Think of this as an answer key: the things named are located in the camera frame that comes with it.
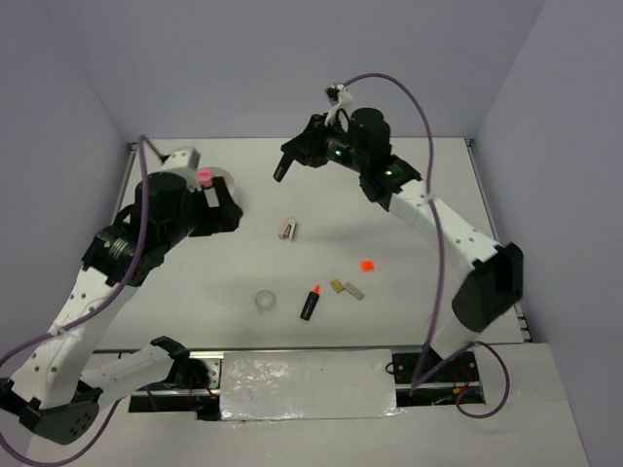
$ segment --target gray wall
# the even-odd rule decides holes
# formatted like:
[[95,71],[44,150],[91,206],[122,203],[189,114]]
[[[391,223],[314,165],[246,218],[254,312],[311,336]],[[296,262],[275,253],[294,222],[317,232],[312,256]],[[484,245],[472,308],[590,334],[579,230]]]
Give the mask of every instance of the gray wall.
[[[474,136],[544,0],[46,0],[123,135],[269,137],[366,71],[403,79],[437,135]],[[422,134],[387,83],[353,87]]]
[[591,465],[621,465],[623,2],[548,0],[476,138]]
[[[0,14],[0,352],[47,330],[105,223],[125,148],[38,2]],[[17,364],[0,371],[6,376]],[[0,415],[24,452],[25,430]],[[0,465],[17,465],[0,451]]]

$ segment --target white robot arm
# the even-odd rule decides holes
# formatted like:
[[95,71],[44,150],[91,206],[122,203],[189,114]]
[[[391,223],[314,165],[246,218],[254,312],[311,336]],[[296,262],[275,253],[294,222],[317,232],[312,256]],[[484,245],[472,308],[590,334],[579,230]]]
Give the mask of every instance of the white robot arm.
[[[225,181],[198,180],[200,155],[181,148],[164,158],[161,170],[149,175],[147,234],[138,267],[128,285],[107,308],[82,325],[64,328],[93,313],[111,296],[126,274],[137,246],[142,210],[142,184],[136,203],[124,208],[112,225],[97,233],[83,257],[83,266],[69,298],[49,333],[28,360],[0,383],[0,408],[19,416],[33,433],[66,445],[82,436],[97,413],[132,391],[153,382],[173,381],[183,372],[190,352],[166,337],[103,367],[84,371],[110,323],[136,294],[148,273],[161,265],[173,246],[186,236],[232,232],[242,211]],[[210,206],[213,190],[218,206]]]
[[[339,89],[329,88],[332,102]],[[359,173],[365,196],[399,217],[437,247],[437,230],[421,175],[391,153],[390,130],[377,109],[360,108],[344,130],[328,114],[312,115],[301,134],[281,146],[273,175],[277,182],[293,161],[320,167],[336,162]],[[502,246],[477,232],[443,200],[434,199],[443,226],[447,262],[462,280],[452,302],[454,315],[436,329],[430,347],[447,358],[474,341],[523,294],[523,253],[514,243]]]

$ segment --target pink cap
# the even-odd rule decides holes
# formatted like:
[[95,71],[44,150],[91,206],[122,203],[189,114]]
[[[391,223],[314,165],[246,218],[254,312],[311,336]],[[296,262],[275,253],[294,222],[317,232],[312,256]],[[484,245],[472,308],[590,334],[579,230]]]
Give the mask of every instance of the pink cap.
[[208,188],[212,186],[212,177],[214,174],[209,168],[202,168],[197,172],[197,178],[202,187]]

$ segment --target gold-colored object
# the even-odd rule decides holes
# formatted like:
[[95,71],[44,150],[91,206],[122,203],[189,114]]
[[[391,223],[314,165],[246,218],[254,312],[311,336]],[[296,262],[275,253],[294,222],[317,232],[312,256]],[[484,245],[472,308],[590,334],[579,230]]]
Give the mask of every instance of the gold-colored object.
[[338,294],[344,290],[344,285],[342,285],[342,282],[340,282],[340,279],[337,277],[331,281],[331,287],[333,287],[333,290]]
[[365,294],[361,292],[356,286],[352,285],[350,282],[344,284],[344,288],[356,299],[361,300],[365,297]]

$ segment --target red marker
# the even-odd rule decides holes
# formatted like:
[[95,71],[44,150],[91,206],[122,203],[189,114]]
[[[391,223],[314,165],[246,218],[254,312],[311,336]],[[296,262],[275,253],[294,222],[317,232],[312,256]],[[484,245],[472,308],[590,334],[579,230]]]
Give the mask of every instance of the red marker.
[[301,311],[301,319],[305,319],[309,321],[312,317],[313,309],[315,308],[315,304],[318,303],[318,299],[320,298],[320,286],[316,285],[314,289],[308,295],[308,299],[305,300],[305,304],[303,305],[303,311]]

